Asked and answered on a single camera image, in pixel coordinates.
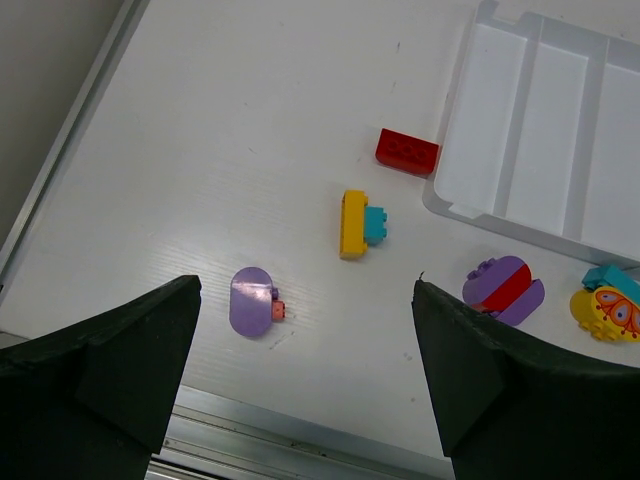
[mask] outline teal lego piece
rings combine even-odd
[[[364,239],[369,245],[377,245],[387,237],[384,223],[387,214],[382,207],[365,207],[364,210]]]
[[[592,268],[582,279],[587,290],[609,286],[617,288],[636,305],[640,306],[640,285],[615,265],[603,265]]]

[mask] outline red lego piece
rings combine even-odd
[[[482,302],[485,312],[502,312],[515,302],[531,286],[531,270],[528,265],[520,267],[506,282]]]
[[[429,175],[436,166],[438,145],[382,129],[376,158],[383,165],[414,175]]]

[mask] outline yellow lego brick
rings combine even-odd
[[[340,258],[352,260],[367,251],[364,241],[364,208],[369,200],[361,190],[347,190],[342,197]]]
[[[571,297],[569,307],[580,328],[596,340],[640,341],[640,309],[616,288],[580,290]]]

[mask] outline purple lego piece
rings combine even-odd
[[[525,318],[540,306],[544,300],[544,285],[540,280],[534,280],[531,286],[518,299],[513,302],[505,311],[493,312],[491,315],[502,323],[515,327],[520,325]]]
[[[258,337],[272,323],[271,302],[278,297],[271,277],[258,267],[247,267],[231,280],[229,322],[245,337]]]
[[[467,275],[468,280],[462,287],[462,299],[467,305],[482,303],[524,265],[520,258],[514,256],[499,260],[490,258],[482,262],[477,270]]]

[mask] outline toy block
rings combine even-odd
[[[377,245],[387,236],[387,214],[381,207],[369,207],[361,190],[346,190],[340,217],[340,258],[353,260],[367,251],[367,243]]]
[[[340,220],[340,258],[355,259],[367,251],[364,241],[364,210],[367,196],[361,190],[347,190],[342,197]]]
[[[384,224],[387,214],[382,207],[365,207],[364,210],[364,239],[369,245],[377,245],[387,237]]]
[[[540,280],[534,280],[523,294],[518,296],[501,313],[494,316],[502,323],[515,327],[531,315],[542,304],[543,300],[544,285]]]
[[[604,286],[614,287],[633,303],[640,305],[640,285],[615,265],[590,269],[582,279],[582,284],[587,290],[596,290]]]
[[[284,302],[271,277],[258,267],[240,270],[231,280],[229,322],[245,337],[258,337],[285,316]]]
[[[518,257],[490,258],[467,275],[464,302],[511,326],[519,325],[544,300],[544,286]]]
[[[435,143],[383,128],[376,158],[388,167],[413,175],[429,175],[436,166],[438,149]]]
[[[596,340],[640,342],[640,309],[615,287],[580,290],[569,308],[580,328]]]

